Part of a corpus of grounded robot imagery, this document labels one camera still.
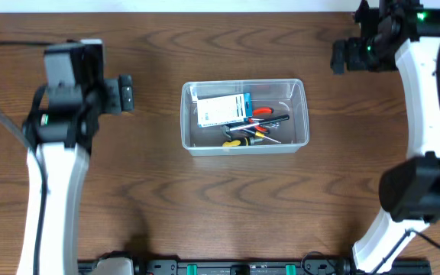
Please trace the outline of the blue white cardboard box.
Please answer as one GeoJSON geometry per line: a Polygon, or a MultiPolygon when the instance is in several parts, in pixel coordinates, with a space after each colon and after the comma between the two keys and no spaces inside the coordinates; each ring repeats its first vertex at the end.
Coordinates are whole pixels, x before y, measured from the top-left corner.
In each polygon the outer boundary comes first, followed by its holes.
{"type": "Polygon", "coordinates": [[[246,121],[253,116],[251,94],[225,95],[197,102],[200,128],[246,121]]]}

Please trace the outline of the red handled pliers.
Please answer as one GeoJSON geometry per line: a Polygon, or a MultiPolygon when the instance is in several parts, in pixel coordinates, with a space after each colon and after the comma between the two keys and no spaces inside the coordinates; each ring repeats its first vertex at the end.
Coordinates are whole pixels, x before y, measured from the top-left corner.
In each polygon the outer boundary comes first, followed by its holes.
{"type": "MultiPolygon", "coordinates": [[[[249,123],[254,123],[255,119],[257,118],[257,116],[259,115],[272,115],[274,112],[274,110],[270,107],[261,107],[261,108],[256,108],[255,110],[253,110],[253,117],[250,117],[247,119],[247,121],[249,123]]],[[[254,127],[256,129],[256,131],[259,131],[262,134],[269,134],[270,131],[265,128],[264,126],[255,126],[254,127]]]]}

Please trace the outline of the thin black yellow screwdriver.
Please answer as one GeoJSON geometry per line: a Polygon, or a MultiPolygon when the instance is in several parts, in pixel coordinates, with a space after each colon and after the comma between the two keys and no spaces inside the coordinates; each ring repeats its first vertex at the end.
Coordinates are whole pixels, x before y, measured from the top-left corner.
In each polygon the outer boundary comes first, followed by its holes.
{"type": "Polygon", "coordinates": [[[274,142],[275,144],[280,144],[280,141],[273,139],[271,137],[268,137],[267,135],[259,132],[259,131],[252,131],[249,129],[244,129],[244,132],[248,133],[248,134],[252,134],[253,136],[257,137],[257,138],[262,138],[262,139],[266,139],[269,140],[271,142],[274,142]]]}

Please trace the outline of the yellow black stubby screwdriver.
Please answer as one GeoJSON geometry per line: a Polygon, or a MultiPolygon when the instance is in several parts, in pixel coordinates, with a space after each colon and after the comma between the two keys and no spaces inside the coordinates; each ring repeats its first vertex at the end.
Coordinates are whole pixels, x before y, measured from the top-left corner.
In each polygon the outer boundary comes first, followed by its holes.
{"type": "Polygon", "coordinates": [[[255,144],[259,144],[263,141],[262,138],[259,137],[243,137],[239,139],[235,139],[232,141],[226,141],[223,143],[223,147],[240,147],[240,146],[252,146],[255,144]]]}

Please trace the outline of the silver ratchet wrench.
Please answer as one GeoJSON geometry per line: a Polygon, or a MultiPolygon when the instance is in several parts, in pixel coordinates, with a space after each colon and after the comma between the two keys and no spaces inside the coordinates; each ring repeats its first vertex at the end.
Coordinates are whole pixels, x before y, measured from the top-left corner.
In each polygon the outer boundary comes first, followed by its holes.
{"type": "MultiPolygon", "coordinates": [[[[249,118],[248,121],[251,122],[256,122],[256,121],[264,121],[266,119],[264,118],[249,118]]],[[[268,124],[265,125],[260,125],[259,127],[262,128],[278,128],[280,126],[280,122],[270,122],[268,124]]]]}

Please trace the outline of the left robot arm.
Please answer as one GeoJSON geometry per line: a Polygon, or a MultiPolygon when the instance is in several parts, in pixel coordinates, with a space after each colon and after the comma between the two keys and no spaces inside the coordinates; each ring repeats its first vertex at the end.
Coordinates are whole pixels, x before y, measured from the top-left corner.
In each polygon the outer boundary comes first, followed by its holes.
{"type": "Polygon", "coordinates": [[[19,274],[78,274],[79,207],[101,115],[134,110],[129,75],[104,76],[100,39],[44,51],[47,81],[22,125],[29,196],[19,274]]]}

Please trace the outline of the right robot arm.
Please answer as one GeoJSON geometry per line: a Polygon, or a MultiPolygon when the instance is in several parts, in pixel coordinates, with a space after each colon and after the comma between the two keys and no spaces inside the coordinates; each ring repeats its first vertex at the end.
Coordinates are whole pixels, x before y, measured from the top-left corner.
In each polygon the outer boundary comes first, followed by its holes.
{"type": "Polygon", "coordinates": [[[440,220],[440,9],[418,1],[363,1],[353,14],[361,33],[337,40],[330,66],[345,71],[396,71],[403,83],[406,159],[380,178],[380,210],[337,274],[428,274],[424,260],[400,260],[415,237],[440,220]]]}

